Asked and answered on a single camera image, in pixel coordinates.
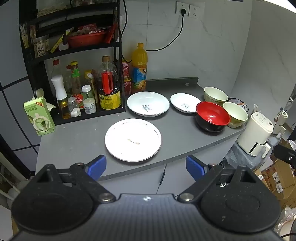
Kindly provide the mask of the red and black bowl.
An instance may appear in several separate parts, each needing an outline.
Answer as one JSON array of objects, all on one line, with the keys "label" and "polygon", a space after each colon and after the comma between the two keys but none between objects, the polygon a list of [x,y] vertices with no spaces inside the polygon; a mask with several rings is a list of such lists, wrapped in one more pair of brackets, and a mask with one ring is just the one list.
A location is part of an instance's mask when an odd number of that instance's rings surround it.
[{"label": "red and black bowl", "polygon": [[196,106],[195,120],[203,130],[219,133],[230,123],[231,118],[218,104],[203,101]]}]

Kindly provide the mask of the cream bowl patterned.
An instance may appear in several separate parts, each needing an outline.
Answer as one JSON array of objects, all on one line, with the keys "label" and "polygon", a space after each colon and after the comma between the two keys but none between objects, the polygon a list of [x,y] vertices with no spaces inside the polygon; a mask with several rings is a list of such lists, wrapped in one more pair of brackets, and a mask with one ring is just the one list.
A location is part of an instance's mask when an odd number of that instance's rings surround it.
[{"label": "cream bowl patterned", "polygon": [[219,106],[223,106],[224,102],[227,102],[229,97],[227,94],[215,87],[205,87],[204,88],[204,100],[207,102],[213,102]]}]

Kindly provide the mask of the small white plate cross logo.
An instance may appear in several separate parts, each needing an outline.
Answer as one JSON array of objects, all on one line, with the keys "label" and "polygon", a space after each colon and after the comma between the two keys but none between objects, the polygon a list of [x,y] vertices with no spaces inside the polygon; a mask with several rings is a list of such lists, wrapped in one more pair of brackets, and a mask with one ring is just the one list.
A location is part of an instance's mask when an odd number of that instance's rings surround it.
[{"label": "small white plate cross logo", "polygon": [[170,102],[178,111],[194,114],[196,113],[196,106],[201,100],[187,93],[175,93],[170,97]]}]

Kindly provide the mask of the white plate blue script logo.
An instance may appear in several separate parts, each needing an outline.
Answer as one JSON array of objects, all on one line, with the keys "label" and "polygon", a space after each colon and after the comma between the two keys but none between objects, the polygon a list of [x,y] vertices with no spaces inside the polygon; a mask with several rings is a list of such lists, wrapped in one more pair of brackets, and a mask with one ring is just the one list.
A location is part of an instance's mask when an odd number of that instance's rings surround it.
[{"label": "white plate blue script logo", "polygon": [[165,113],[170,108],[170,102],[166,97],[150,91],[132,94],[126,104],[135,114],[151,118]]}]

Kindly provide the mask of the white cap green bottle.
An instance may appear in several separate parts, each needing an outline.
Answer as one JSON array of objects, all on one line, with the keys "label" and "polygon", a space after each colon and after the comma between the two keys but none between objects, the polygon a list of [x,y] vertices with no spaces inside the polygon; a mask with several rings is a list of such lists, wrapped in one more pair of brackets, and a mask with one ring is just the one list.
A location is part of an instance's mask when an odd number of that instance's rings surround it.
[{"label": "white cap green bottle", "polygon": [[94,94],[90,85],[82,86],[82,95],[83,95],[83,100],[88,98],[94,99]]}]

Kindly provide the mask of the brown pot with trash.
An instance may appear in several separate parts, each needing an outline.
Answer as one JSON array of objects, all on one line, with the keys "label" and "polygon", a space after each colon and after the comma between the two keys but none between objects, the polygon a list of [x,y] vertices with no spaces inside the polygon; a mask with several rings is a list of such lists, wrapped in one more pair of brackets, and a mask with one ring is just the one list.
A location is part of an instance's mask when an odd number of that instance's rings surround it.
[{"label": "brown pot with trash", "polygon": [[235,104],[239,105],[239,106],[240,106],[242,109],[244,109],[246,112],[249,111],[249,107],[248,107],[248,105],[247,105],[244,101],[242,101],[242,100],[240,100],[240,99],[237,99],[237,98],[231,97],[231,98],[228,99],[228,102],[232,102],[232,103],[235,103]]}]

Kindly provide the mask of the clear spice shaker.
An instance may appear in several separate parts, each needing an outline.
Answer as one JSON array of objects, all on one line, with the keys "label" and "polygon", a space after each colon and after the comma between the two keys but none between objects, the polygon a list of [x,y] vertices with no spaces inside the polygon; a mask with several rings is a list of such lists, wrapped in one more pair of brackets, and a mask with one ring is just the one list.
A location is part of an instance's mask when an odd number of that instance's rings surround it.
[{"label": "clear spice shaker", "polygon": [[72,118],[81,116],[81,111],[75,97],[69,97],[67,100],[70,116]]}]

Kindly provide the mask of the cream electric kettle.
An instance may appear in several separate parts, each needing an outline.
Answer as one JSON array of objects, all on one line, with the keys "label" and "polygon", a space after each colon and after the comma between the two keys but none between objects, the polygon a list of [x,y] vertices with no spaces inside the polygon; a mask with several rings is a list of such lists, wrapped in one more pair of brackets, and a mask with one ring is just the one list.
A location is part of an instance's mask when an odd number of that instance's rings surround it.
[{"label": "cream electric kettle", "polygon": [[268,138],[273,132],[272,122],[260,112],[251,115],[245,131],[238,137],[237,144],[250,156],[258,156],[264,149],[262,159],[266,157],[271,149],[267,143]]}]

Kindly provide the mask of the white wall socket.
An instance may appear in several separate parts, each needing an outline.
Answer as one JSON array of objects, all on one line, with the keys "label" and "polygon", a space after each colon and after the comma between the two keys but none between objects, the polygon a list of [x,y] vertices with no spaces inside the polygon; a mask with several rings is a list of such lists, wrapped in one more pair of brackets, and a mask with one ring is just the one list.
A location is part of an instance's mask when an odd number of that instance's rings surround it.
[{"label": "white wall socket", "polygon": [[190,18],[201,18],[204,10],[204,3],[197,3],[195,5],[176,2],[176,14],[188,16]]}]

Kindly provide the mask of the orange juice bottle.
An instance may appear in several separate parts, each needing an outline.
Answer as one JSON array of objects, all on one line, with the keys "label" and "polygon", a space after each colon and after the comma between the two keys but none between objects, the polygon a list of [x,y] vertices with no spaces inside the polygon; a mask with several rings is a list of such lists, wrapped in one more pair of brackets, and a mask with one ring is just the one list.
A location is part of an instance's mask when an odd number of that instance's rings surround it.
[{"label": "orange juice bottle", "polygon": [[132,53],[132,93],[146,90],[148,56],[144,43],[138,43]]}]

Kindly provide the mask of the green label sauce bottle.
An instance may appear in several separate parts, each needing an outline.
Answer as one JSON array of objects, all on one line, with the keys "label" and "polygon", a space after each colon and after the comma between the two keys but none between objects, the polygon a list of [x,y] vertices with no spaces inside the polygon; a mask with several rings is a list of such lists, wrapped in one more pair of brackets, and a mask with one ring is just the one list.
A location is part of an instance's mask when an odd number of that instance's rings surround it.
[{"label": "green label sauce bottle", "polygon": [[72,94],[76,98],[79,109],[84,109],[83,105],[83,94],[82,94],[82,86],[81,86],[81,75],[80,70],[78,68],[78,62],[72,61],[71,65],[71,78],[72,78]]}]

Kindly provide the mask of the red cola can lower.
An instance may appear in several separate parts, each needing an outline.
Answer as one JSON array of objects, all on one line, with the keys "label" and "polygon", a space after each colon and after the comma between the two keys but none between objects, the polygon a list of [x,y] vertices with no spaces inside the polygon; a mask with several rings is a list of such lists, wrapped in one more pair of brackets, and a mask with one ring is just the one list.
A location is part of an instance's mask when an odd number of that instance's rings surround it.
[{"label": "red cola can lower", "polygon": [[131,88],[132,88],[132,79],[131,78],[124,79],[124,87],[125,87],[125,95],[130,95]]}]

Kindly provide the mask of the red cola can upper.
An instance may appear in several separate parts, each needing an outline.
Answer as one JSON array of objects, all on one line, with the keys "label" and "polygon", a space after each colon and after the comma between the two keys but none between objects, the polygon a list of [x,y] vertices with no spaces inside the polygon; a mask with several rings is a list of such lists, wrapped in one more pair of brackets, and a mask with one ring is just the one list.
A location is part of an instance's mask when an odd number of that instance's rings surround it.
[{"label": "red cola can upper", "polygon": [[124,79],[130,78],[130,64],[125,60],[122,60],[122,74]]}]

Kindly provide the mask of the green tea carton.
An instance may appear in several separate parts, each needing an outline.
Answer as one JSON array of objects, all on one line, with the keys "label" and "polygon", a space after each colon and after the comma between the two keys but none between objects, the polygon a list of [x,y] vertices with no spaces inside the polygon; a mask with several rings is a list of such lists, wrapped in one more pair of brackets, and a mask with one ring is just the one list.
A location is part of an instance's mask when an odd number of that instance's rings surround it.
[{"label": "green tea carton", "polygon": [[23,108],[38,136],[55,132],[56,126],[43,96],[25,102]]}]

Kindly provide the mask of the large white plate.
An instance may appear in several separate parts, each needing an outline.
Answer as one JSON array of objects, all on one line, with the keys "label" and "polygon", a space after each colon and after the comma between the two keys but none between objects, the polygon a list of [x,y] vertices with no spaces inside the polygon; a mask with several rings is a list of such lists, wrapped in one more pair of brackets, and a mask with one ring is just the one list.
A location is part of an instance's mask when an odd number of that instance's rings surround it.
[{"label": "large white plate", "polygon": [[159,151],[162,136],[152,123],[128,118],[112,125],[104,141],[112,156],[124,162],[136,163],[153,157]]}]

